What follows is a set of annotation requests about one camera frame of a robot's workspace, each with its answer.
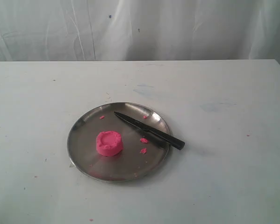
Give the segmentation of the pink dough lump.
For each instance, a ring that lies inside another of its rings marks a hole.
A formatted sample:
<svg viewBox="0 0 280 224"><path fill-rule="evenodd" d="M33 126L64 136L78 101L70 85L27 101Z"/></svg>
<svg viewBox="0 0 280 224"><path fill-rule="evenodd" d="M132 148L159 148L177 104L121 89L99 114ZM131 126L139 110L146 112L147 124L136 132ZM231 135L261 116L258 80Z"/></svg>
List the pink dough lump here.
<svg viewBox="0 0 280 224"><path fill-rule="evenodd" d="M115 156L123 150L122 136L116 131L100 132L96 137L96 151L103 156Z"/></svg>

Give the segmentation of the black knife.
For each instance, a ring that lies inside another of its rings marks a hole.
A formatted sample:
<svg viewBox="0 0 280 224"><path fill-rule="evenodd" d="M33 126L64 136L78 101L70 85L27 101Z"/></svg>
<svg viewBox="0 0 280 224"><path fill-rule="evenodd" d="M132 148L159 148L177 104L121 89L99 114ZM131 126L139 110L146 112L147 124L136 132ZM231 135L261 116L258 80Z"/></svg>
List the black knife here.
<svg viewBox="0 0 280 224"><path fill-rule="evenodd" d="M182 140L179 140L165 132L162 132L156 128L153 128L147 124L144 124L143 122L140 122L130 116L127 116L125 114L119 113L119 112L114 112L114 114L120 118L121 120L137 127L140 128L141 130L151 133L155 136L157 136L158 138L168 142L171 146L175 147L178 150L181 150L184 146L185 146L185 142Z"/></svg>

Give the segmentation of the pink crumb lower right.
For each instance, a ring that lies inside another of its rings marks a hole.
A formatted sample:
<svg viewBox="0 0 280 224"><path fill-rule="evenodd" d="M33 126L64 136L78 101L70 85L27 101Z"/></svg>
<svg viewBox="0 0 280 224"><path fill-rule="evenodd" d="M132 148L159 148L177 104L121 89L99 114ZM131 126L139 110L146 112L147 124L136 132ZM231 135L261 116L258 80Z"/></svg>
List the pink crumb lower right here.
<svg viewBox="0 0 280 224"><path fill-rule="evenodd" d="M141 151L140 151L140 153L141 153L141 154L147 153L147 148L142 148Z"/></svg>

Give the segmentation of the white backdrop curtain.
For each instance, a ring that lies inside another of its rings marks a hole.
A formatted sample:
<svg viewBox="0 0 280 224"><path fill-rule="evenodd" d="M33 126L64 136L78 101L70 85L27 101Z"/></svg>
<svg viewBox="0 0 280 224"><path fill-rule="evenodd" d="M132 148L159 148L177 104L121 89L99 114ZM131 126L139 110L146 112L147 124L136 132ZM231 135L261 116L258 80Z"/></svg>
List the white backdrop curtain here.
<svg viewBox="0 0 280 224"><path fill-rule="evenodd" d="M0 61L275 59L280 0L0 0Z"/></svg>

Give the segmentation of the pink crumb upper right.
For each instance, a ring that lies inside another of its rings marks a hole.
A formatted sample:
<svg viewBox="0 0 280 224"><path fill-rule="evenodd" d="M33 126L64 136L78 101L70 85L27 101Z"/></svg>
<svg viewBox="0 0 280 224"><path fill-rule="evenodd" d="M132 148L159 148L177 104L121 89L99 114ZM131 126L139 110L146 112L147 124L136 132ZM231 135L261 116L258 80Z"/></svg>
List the pink crumb upper right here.
<svg viewBox="0 0 280 224"><path fill-rule="evenodd" d="M141 138L140 141L144 144L147 144L148 143L148 140L146 138Z"/></svg>

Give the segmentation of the round steel plate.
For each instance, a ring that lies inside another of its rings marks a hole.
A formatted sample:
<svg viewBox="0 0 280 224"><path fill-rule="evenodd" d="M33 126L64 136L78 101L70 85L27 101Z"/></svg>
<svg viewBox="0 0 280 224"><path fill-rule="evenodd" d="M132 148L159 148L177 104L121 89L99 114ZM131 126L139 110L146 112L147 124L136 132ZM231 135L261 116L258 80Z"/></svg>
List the round steel plate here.
<svg viewBox="0 0 280 224"><path fill-rule="evenodd" d="M106 182L131 181L151 174L166 159L171 146L119 119L114 112L128 115L167 134L172 133L158 113L143 105L128 102L101 105L81 116L71 128L67 148L72 163L81 173ZM105 131L116 131L122 136L123 150L115 156L103 156L96 151L96 137ZM141 138L146 138L148 143L142 143ZM141 154L142 148L147 148L147 153Z"/></svg>

